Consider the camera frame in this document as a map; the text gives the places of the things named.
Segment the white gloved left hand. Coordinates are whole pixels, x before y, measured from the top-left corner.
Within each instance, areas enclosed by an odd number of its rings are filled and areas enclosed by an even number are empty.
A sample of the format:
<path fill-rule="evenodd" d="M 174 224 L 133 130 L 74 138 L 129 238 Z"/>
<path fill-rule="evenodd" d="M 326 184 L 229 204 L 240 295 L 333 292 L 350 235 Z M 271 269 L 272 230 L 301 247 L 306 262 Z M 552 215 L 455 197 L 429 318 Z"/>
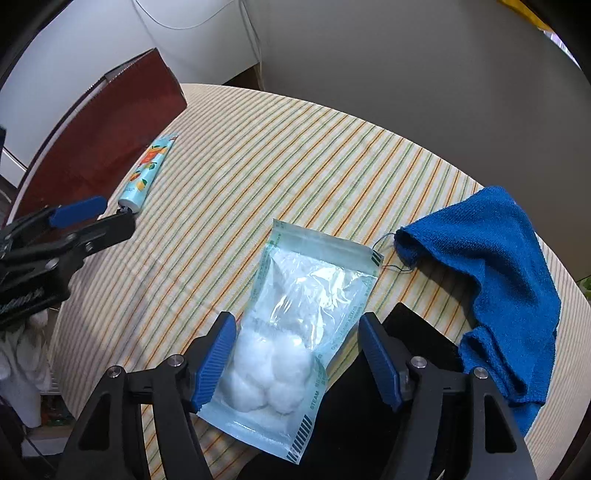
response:
<path fill-rule="evenodd" d="M 41 392 L 51 386 L 45 327 L 48 311 L 1 332 L 1 397 L 28 428 L 39 427 Z"/>

